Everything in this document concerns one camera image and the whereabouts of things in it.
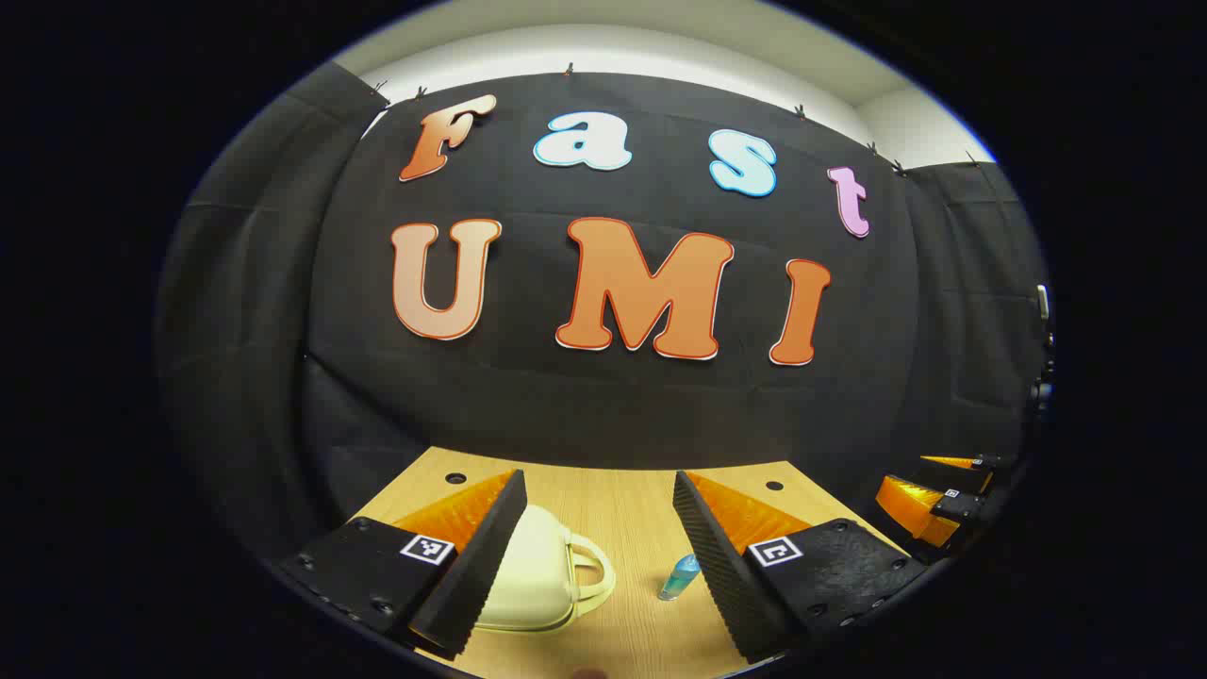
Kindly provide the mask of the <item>pale yellow suitcase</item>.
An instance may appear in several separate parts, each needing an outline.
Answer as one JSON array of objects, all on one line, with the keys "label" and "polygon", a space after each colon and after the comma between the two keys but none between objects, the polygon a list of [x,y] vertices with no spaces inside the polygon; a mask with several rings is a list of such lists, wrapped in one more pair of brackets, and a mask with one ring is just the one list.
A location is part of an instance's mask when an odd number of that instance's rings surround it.
[{"label": "pale yellow suitcase", "polygon": [[552,633],[604,605],[616,584],[616,567],[595,542],[530,504],[513,529],[476,628]]}]

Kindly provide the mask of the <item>blue skin care bottle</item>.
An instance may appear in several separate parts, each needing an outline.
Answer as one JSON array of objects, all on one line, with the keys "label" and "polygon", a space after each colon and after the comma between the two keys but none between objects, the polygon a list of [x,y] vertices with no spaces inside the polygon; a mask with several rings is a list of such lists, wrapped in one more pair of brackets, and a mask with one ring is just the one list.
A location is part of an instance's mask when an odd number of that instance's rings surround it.
[{"label": "blue skin care bottle", "polygon": [[667,580],[663,584],[658,592],[658,598],[660,601],[671,602],[686,593],[686,589],[689,589],[700,574],[700,564],[694,554],[688,554],[686,557],[677,560]]}]

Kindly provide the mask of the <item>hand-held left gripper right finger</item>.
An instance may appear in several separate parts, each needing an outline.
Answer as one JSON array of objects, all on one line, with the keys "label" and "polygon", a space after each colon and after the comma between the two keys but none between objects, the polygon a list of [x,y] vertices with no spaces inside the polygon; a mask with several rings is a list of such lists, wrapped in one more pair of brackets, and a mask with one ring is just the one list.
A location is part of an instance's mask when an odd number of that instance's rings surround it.
[{"label": "hand-held left gripper right finger", "polygon": [[702,474],[672,505],[741,656],[818,654],[893,605],[926,566],[853,519],[809,523]]}]

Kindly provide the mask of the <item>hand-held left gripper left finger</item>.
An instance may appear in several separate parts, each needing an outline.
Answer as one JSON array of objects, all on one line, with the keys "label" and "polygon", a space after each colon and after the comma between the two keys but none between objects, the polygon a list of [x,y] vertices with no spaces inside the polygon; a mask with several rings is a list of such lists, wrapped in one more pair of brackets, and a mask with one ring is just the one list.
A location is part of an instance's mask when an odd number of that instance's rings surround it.
[{"label": "hand-held left gripper left finger", "polygon": [[350,519],[276,568],[350,622],[453,660],[470,643],[527,503],[524,472],[508,470],[395,522]]}]

